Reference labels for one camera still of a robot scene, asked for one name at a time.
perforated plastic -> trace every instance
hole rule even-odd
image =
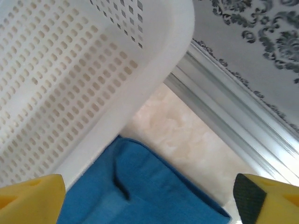
[[[0,187],[53,172],[69,187],[168,75],[192,3],[154,2],[1,3]]]

blue cloth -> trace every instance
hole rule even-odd
[[[143,144],[118,137],[66,194],[58,224],[227,224],[229,215]]]

laundry basket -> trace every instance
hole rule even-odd
[[[0,187],[67,189],[184,55],[191,0],[0,0]]]

yellow object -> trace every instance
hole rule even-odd
[[[1,224],[55,224],[65,197],[61,175],[48,175],[0,189]]]
[[[260,176],[245,176],[267,193],[256,224],[299,224],[299,187]]]

